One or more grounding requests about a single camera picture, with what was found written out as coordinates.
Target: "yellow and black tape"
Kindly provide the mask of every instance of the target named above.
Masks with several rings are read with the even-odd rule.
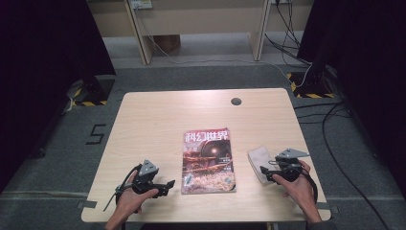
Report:
[[[289,73],[287,78],[290,80],[290,87],[292,89],[293,95],[297,98],[334,98],[334,95],[330,92],[330,89],[324,85],[323,87],[314,87],[310,89],[305,89],[303,86],[297,87],[295,81],[302,82],[303,73]]]
[[[82,90],[83,88],[80,87],[77,92],[75,93],[75,96],[73,98],[74,101],[74,105],[77,106],[95,106],[95,105],[106,105],[107,104],[107,100],[88,100],[86,99],[86,97],[83,97],[81,94],[83,94],[82,91],[86,91],[86,90]]]

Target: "black curtain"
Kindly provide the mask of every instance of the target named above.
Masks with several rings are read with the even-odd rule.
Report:
[[[348,106],[406,197],[404,12],[403,0],[315,0],[298,57],[337,69]],[[341,33],[328,35],[336,25]]]
[[[115,75],[85,0],[0,2],[0,192],[39,150],[78,80]]]

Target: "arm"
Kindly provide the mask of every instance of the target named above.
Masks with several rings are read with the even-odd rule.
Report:
[[[132,181],[137,172],[134,172],[129,178],[128,181]],[[118,229],[123,223],[128,220],[128,217],[131,216],[135,211],[138,211],[139,214],[142,213],[141,205],[148,198],[151,198],[158,194],[157,189],[149,190],[144,194],[137,195],[132,191],[131,188],[128,188],[123,191],[120,196],[119,202],[117,203],[116,210],[113,215],[110,217],[108,222],[105,224],[105,230],[114,230]]]
[[[302,167],[309,172],[310,167],[306,164],[306,162],[300,162]],[[286,193],[299,205],[304,212],[307,223],[316,223],[322,221],[319,210],[314,203],[312,187],[302,174],[299,175],[298,179],[293,182],[289,182],[277,174],[273,174],[272,178],[284,186]]]

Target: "black cable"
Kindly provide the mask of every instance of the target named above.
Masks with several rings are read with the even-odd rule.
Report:
[[[292,53],[290,53],[290,52],[288,52],[287,50],[285,50],[281,44],[278,44],[278,43],[276,43],[275,41],[271,40],[271,39],[269,38],[268,34],[265,34],[265,37],[268,39],[268,41],[269,41],[275,48],[277,48],[278,50],[282,51],[282,53],[285,53],[285,54],[287,54],[288,56],[290,56],[291,58],[294,58],[294,59],[296,59],[297,61],[299,61],[299,62],[301,62],[301,63],[307,65],[307,67],[303,67],[303,66],[293,66],[293,67],[308,68],[308,66],[310,66],[310,63],[309,63],[309,62],[307,62],[307,61],[305,61],[305,60],[303,60],[303,59],[301,59],[301,58],[298,58],[298,57],[294,56]],[[287,47],[287,46],[284,46],[284,47],[289,48],[289,49],[295,49],[294,47]]]
[[[339,103],[337,105],[335,105],[327,114],[331,113],[334,108],[336,108],[338,105],[340,105],[342,103]],[[328,152],[330,154],[330,156],[332,157],[332,160],[334,161],[334,163],[336,164],[337,168],[340,170],[340,172],[343,174],[343,176],[347,179],[347,181],[351,184],[351,186],[364,198],[364,200],[370,205],[370,207],[372,208],[372,210],[375,212],[376,216],[379,218],[379,220],[382,222],[382,224],[384,225],[385,229],[389,230],[388,225],[386,224],[385,220],[381,217],[381,215],[378,213],[378,211],[376,210],[376,208],[372,205],[372,203],[368,200],[368,198],[364,195],[364,193],[362,193],[362,191],[352,182],[352,180],[350,179],[350,177],[344,172],[344,170],[341,168],[340,164],[338,163],[337,159],[335,158],[334,154],[332,153],[332,150],[328,144],[327,138],[326,138],[326,129],[325,129],[325,124],[326,124],[326,120],[327,120],[328,115],[325,117],[325,119],[323,120],[322,123],[322,132],[323,132],[323,139],[325,141],[326,147],[328,149]]]
[[[288,65],[288,66],[292,66],[292,67],[296,67],[295,65],[292,65],[292,64],[289,64],[289,63],[287,63],[287,61],[286,61],[286,59],[284,58],[284,54],[285,53],[288,53],[284,48],[286,47],[284,44],[286,43],[286,39],[287,39],[287,36],[285,36],[284,37],[284,40],[283,40],[283,44],[282,44],[282,49],[284,50],[284,52],[282,52],[282,59],[283,59],[283,62],[286,64],[286,65]]]
[[[305,117],[311,117],[311,116],[326,116],[326,115],[327,115],[326,113],[314,113],[314,114],[299,116],[299,117],[297,117],[297,118],[305,118]],[[340,115],[340,114],[334,114],[333,116],[342,117],[342,118],[351,118],[351,117],[349,117],[349,116]]]
[[[301,172],[302,175],[304,175],[304,177],[308,180],[308,182],[310,183],[311,187],[313,188],[313,198],[314,198],[314,203],[317,203],[317,199],[319,197],[319,191],[317,189],[317,185],[314,182],[313,178],[311,178],[310,174],[307,172],[303,173]]]
[[[315,104],[308,104],[308,105],[302,105],[302,106],[297,106],[294,107],[294,109],[298,109],[298,108],[306,108],[306,107],[313,107],[313,106],[321,106],[321,105],[333,105],[333,104],[341,104],[340,103],[315,103]]]
[[[332,115],[329,115],[329,117],[332,116],[337,116],[337,117],[343,117],[343,118],[351,118],[351,116],[344,116],[344,115],[338,115],[336,114],[338,111],[344,110],[345,108],[336,110]],[[310,116],[317,116],[317,115],[324,115],[324,116],[328,116],[328,114],[319,114],[319,113],[315,113],[315,114],[309,114],[309,115],[304,115],[304,116],[299,116],[297,117],[298,119],[300,118],[304,118],[304,117],[310,117]],[[313,124],[321,124],[322,122],[299,122],[299,124],[304,124],[304,125],[313,125]]]
[[[134,168],[128,173],[128,175],[125,177],[125,180],[123,181],[122,186],[120,186],[120,188],[122,189],[122,188],[124,187],[124,185],[125,185],[125,183],[127,182],[128,178],[132,175],[132,173],[134,173],[134,171],[140,170],[140,169],[141,169],[141,167],[140,167],[139,165],[136,166],[136,167],[134,167]]]
[[[291,12],[292,12],[293,10],[292,10],[292,6],[291,6],[291,5],[292,5],[291,2],[288,3],[289,17],[290,17],[289,25],[292,24],[292,14],[291,14]],[[291,30],[290,26],[287,25],[286,20],[284,19],[283,15],[282,15],[282,13],[281,13],[281,11],[280,11],[280,9],[279,9],[279,4],[277,4],[276,6],[277,6],[277,11],[278,11],[279,15],[281,16],[281,19],[282,19],[284,25],[286,26],[286,29],[287,29],[287,31],[285,32],[285,33],[286,33],[286,36],[288,36],[288,37],[289,37],[293,42],[295,42],[296,45],[299,47],[299,46],[300,46],[300,42],[299,42],[299,40],[296,38],[295,33]]]

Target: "magazine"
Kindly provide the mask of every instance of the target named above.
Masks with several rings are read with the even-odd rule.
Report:
[[[190,130],[184,134],[182,194],[236,191],[230,131]]]

